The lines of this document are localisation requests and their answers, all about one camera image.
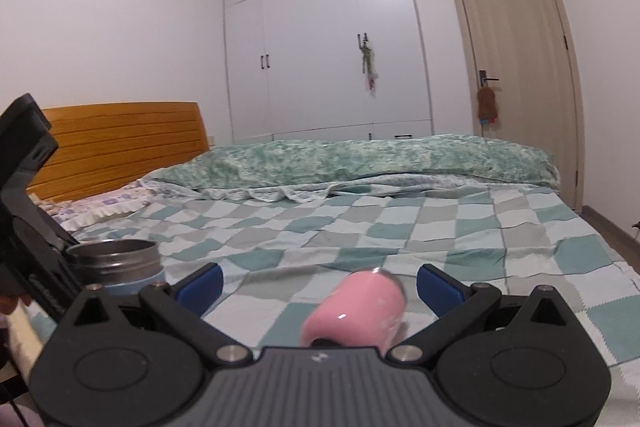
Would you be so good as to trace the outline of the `blue cartoon cup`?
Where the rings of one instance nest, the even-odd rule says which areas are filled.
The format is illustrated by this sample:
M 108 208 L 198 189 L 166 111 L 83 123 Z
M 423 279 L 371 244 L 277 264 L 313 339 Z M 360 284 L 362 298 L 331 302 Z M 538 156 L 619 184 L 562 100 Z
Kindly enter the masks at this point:
M 84 285 L 99 284 L 113 295 L 134 295 L 166 281 L 157 243 L 147 239 L 109 239 L 67 248 L 63 258 Z

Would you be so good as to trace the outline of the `pink lettered cup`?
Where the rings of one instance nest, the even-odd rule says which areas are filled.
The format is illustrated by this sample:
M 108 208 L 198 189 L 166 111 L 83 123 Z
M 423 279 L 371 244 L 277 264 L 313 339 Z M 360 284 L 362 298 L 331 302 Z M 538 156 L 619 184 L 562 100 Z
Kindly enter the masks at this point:
M 375 347 L 381 355 L 398 334 L 407 306 L 404 286 L 381 268 L 347 275 L 306 318 L 302 347 Z

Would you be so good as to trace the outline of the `beige room door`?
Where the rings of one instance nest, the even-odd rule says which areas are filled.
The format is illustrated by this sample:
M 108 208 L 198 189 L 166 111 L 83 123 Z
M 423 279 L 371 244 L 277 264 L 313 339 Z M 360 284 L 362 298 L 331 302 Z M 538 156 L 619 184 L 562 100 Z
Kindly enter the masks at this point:
M 582 208 L 582 91 L 563 0 L 454 0 L 471 92 L 496 94 L 498 118 L 475 133 L 545 150 L 567 206 Z

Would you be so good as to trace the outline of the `floral white pillow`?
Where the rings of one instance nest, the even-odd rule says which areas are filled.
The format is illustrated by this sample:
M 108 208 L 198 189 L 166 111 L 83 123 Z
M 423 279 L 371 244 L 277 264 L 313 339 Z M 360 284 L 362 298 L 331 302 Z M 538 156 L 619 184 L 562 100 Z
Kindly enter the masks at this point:
M 76 232 L 108 219 L 130 215 L 159 198 L 197 198 L 198 192 L 179 185 L 142 180 L 131 182 L 114 191 L 81 199 L 41 199 L 35 193 L 29 198 L 67 232 Z

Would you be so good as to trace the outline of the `green checkered bed blanket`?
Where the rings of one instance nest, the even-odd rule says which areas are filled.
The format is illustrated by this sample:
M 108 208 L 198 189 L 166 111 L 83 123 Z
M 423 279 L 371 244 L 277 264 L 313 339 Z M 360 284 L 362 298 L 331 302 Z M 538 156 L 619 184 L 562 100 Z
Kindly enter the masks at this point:
M 209 262 L 224 289 L 202 320 L 253 352 L 204 363 L 154 325 L 138 293 L 83 291 L 29 389 L 50 426 L 634 426 L 639 277 L 548 188 L 494 186 L 312 202 L 159 198 L 90 225 L 84 243 L 157 243 L 174 285 Z M 300 345 L 347 275 L 381 268 L 407 306 L 390 348 L 437 320 L 428 263 L 501 291 L 487 329 L 432 363 L 375 347 Z

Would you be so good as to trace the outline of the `orange wooden headboard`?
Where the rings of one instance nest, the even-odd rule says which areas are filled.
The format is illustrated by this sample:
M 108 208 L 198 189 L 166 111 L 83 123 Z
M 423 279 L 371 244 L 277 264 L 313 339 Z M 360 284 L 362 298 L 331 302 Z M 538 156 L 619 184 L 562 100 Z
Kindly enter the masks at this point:
M 29 185 L 53 202 L 117 190 L 209 149 L 194 102 L 128 102 L 47 108 L 58 150 Z

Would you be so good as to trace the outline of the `green floral duvet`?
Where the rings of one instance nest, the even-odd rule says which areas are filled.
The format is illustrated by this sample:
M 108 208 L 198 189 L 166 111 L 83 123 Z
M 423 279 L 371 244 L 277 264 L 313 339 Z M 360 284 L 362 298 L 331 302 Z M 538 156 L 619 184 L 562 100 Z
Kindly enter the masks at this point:
M 561 176 L 539 148 L 468 134 L 400 140 L 276 140 L 215 146 L 141 183 L 177 197 L 312 202 L 332 195 L 396 195 L 491 185 L 558 191 Z

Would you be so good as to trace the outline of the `brown plush door hanger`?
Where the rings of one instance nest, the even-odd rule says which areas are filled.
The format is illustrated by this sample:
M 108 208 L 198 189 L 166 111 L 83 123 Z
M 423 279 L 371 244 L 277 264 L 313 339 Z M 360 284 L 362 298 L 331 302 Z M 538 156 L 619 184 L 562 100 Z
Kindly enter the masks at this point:
M 489 86 L 478 89 L 476 94 L 477 118 L 482 126 L 495 124 L 498 119 L 498 105 L 495 91 Z

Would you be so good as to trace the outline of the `green hanging wardrobe ornament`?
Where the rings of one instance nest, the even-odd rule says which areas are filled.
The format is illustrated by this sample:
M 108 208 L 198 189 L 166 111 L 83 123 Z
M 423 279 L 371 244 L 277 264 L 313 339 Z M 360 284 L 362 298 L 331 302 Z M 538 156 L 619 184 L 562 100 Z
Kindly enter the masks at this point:
M 375 69 L 374 52 L 366 32 L 358 35 L 358 46 L 361 53 L 362 73 L 366 77 L 368 90 L 374 93 L 376 82 L 378 81 L 378 73 Z

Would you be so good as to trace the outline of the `white built-in wardrobe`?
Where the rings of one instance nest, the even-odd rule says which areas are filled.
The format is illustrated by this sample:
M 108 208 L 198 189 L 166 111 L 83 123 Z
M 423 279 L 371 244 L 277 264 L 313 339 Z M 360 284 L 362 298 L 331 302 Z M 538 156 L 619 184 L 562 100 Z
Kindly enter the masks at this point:
M 414 0 L 224 0 L 224 32 L 235 142 L 433 131 Z M 364 32 L 374 93 L 362 73 Z

